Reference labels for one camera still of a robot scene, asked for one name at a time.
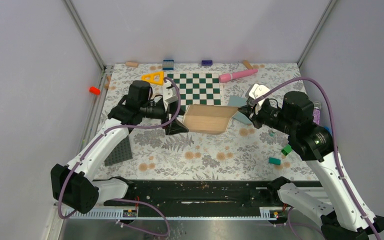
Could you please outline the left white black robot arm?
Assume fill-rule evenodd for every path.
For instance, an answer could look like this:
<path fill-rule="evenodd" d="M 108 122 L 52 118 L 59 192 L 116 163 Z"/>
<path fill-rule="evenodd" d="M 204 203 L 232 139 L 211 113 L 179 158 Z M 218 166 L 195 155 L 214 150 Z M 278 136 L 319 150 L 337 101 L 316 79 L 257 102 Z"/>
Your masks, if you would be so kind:
<path fill-rule="evenodd" d="M 66 165 L 56 164 L 50 172 L 52 194 L 58 201 L 57 211 L 62 219 L 62 205 L 74 212 L 88 213 L 96 204 L 118 200 L 128 206 L 135 200 L 135 192 L 126 180 L 112 177 L 109 180 L 94 181 L 99 167 L 115 147 L 125 140 L 133 129 L 142 129 L 144 118 L 160 120 L 159 125 L 151 129 L 164 129 L 165 135 L 187 133 L 189 130 L 177 119 L 181 110 L 180 89 L 169 77 L 163 79 L 162 99 L 155 102 L 151 98 L 152 87 L 149 82 L 135 80 L 129 86 L 128 93 L 110 111 L 102 128 L 85 148 Z"/>

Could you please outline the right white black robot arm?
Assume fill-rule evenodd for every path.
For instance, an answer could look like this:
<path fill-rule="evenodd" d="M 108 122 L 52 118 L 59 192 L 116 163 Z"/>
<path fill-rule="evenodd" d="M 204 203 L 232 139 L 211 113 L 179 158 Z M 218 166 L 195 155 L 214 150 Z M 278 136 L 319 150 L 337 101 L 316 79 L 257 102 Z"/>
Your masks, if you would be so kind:
<path fill-rule="evenodd" d="M 268 99 L 261 105 L 247 104 L 238 109 L 254 127 L 263 125 L 287 134 L 288 144 L 307 163 L 324 188 L 329 203 L 299 190 L 290 180 L 278 177 L 269 184 L 267 201 L 273 206 L 282 203 L 300 211 L 320 227 L 327 240 L 367 240 L 369 235 L 384 230 L 384 217 L 375 215 L 356 196 L 353 201 L 344 181 L 343 164 L 337 165 L 331 133 L 313 122 L 314 104 L 300 91 L 287 92 L 281 107 Z"/>

